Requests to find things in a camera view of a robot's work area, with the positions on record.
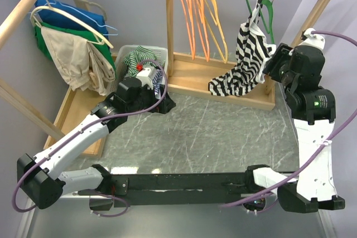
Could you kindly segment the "black white zebra garment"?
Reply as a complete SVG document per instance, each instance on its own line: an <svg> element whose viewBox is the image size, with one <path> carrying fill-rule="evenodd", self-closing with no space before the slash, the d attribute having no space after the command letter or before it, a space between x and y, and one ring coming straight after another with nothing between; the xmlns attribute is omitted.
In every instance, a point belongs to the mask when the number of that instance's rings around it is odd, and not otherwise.
<svg viewBox="0 0 357 238"><path fill-rule="evenodd" d="M274 55L277 46L268 43L265 34L258 26L261 1L256 1L247 21L240 25L235 66L208 83L211 95L244 96L258 84L265 82L263 70Z"/></svg>

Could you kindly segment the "green white striped tank top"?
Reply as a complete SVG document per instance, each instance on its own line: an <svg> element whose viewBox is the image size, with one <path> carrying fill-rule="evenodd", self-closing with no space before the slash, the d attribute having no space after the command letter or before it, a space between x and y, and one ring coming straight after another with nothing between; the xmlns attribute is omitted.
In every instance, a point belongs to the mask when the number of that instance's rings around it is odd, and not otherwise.
<svg viewBox="0 0 357 238"><path fill-rule="evenodd" d="M134 77L139 72L137 65L143 60L157 60L156 55L148 48L138 46L123 58L123 63L127 66L127 76Z"/></svg>

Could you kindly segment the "green hanger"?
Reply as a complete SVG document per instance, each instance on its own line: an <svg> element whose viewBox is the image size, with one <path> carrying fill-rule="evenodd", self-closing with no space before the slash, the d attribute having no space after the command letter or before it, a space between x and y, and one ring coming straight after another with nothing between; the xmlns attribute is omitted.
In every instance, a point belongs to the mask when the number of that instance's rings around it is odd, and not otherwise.
<svg viewBox="0 0 357 238"><path fill-rule="evenodd" d="M252 13L252 9L250 7L250 3L249 0L245 0L249 13ZM261 18L262 22L263 22L263 26L266 30L266 33L269 35L271 43L275 44L275 40L274 40L274 33L273 33L273 16L274 16L274 10L273 10L273 2L274 0L270 1L270 0L262 0L260 3L260 10L259 10L259 17ZM268 11L268 23L266 23L265 19L264 19L264 15L263 15L263 6L266 7L267 11Z"/></svg>

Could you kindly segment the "yellow hanger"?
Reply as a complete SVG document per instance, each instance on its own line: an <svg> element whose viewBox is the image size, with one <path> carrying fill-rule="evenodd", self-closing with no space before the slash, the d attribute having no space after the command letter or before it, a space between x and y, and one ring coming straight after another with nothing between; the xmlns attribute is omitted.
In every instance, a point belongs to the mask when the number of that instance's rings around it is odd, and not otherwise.
<svg viewBox="0 0 357 238"><path fill-rule="evenodd" d="M210 24L208 22L206 22L206 25L208 26L209 32L211 34L211 38L214 41L214 44L218 50L218 53L219 53L219 56L220 56L222 62L226 64L228 62L228 45L226 43L224 32L223 32L223 29L222 29L222 26L221 26L221 23L219 20L219 10L218 10L217 1L216 0L204 0L204 3L206 5L206 7L208 8L210 17L211 17L214 25L217 27L217 29L219 31L224 50L222 50L220 48L220 45L217 41L217 38L215 37L214 32L211 29Z"/></svg>

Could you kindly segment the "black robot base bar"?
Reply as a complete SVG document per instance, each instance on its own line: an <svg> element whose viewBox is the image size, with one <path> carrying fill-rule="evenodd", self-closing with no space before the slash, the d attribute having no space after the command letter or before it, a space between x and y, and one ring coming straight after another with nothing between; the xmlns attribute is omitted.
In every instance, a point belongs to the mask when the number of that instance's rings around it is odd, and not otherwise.
<svg viewBox="0 0 357 238"><path fill-rule="evenodd" d="M229 203L262 189L244 172L233 172L114 174L96 191L138 206Z"/></svg>

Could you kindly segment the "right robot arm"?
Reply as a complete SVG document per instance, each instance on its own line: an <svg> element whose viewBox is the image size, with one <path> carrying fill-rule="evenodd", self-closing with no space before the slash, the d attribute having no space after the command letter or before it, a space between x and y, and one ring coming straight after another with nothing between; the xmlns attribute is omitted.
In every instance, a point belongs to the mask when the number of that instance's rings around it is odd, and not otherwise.
<svg viewBox="0 0 357 238"><path fill-rule="evenodd" d="M345 200L337 194L332 176L332 141L336 101L333 93L319 85L325 63L322 50L309 45L291 48L282 43L263 70L284 87L285 101L297 133L299 170L287 182L267 165L249 166L244 185L249 192L273 189L288 212L312 213L343 210Z"/></svg>

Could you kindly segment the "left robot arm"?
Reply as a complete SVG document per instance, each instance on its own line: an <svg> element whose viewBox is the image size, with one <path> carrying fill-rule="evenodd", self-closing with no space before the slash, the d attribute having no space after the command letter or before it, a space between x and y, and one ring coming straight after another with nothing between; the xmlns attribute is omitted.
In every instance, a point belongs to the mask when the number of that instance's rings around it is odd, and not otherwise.
<svg viewBox="0 0 357 238"><path fill-rule="evenodd" d="M24 154L17 161L17 185L39 209L53 205L62 195L92 190L98 195L113 187L112 174L99 164L66 173L65 170L88 146L105 138L131 115L145 112L166 114L175 107L167 84L159 84L160 98L138 78L121 81L115 92L99 102L84 120L51 147L34 157Z"/></svg>

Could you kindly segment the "blue white striped tank top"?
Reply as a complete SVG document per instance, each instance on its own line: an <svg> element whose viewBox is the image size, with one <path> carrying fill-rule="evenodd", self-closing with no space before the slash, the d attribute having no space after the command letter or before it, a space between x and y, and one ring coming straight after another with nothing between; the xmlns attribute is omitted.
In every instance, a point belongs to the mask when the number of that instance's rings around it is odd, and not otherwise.
<svg viewBox="0 0 357 238"><path fill-rule="evenodd" d="M156 99L161 98L160 86L162 83L162 79L163 79L163 72L161 70L157 69L156 74L155 74L154 78L152 79L152 85L153 85L153 90L154 90Z"/></svg>

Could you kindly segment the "orange plastic hanger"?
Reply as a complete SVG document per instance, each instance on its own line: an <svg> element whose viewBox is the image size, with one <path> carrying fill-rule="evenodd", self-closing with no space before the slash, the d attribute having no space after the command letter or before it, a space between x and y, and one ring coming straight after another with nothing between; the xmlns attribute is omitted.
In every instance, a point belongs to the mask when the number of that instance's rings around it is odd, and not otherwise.
<svg viewBox="0 0 357 238"><path fill-rule="evenodd" d="M182 10L185 17L187 36L190 45L191 58L195 59L196 43L195 43L195 29L194 29L194 19L192 14L192 0L180 0L182 5Z"/></svg>

